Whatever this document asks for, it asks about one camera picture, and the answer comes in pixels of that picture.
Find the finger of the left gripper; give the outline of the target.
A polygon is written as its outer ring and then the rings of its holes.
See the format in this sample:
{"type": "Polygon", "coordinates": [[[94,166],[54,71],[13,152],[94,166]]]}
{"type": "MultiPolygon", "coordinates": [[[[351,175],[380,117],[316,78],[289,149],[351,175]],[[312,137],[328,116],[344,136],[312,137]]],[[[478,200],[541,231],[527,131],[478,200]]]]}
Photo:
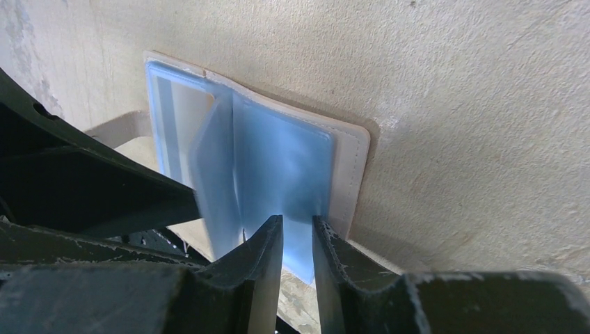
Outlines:
{"type": "Polygon", "coordinates": [[[1,215],[115,237],[200,218],[192,189],[50,114],[1,74],[1,215]]]}

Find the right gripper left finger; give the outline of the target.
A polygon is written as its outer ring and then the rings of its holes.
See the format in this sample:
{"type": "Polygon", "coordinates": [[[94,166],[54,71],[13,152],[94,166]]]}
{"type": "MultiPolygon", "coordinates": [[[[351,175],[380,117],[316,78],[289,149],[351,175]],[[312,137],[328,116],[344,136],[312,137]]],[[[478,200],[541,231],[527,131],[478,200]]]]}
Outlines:
{"type": "Polygon", "coordinates": [[[283,219],[196,273],[197,333],[274,333],[282,271],[283,219]]]}

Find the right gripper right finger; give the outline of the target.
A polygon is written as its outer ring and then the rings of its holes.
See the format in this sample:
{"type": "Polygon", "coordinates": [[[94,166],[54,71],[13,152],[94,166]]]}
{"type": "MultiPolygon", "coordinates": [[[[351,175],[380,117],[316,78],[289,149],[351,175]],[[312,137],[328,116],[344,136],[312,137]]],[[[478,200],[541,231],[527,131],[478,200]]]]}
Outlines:
{"type": "Polygon", "coordinates": [[[314,278],[322,333],[392,333],[390,290],[400,275],[312,220],[314,278]]]}

